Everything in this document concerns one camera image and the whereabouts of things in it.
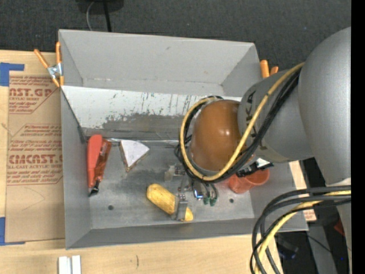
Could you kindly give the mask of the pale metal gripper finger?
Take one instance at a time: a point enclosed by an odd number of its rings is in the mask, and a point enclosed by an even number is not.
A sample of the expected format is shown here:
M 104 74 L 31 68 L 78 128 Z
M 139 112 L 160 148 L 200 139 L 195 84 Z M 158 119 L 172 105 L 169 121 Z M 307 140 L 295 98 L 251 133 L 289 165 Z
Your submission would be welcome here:
M 178 221 L 185 221 L 186 219 L 186 212 L 188 209 L 188 201 L 186 196 L 182 193 L 176 195 L 175 199 L 175 219 Z
M 179 165 L 172 165 L 164 173 L 164 181 L 171 182 L 173 178 L 182 177 L 183 169 Z

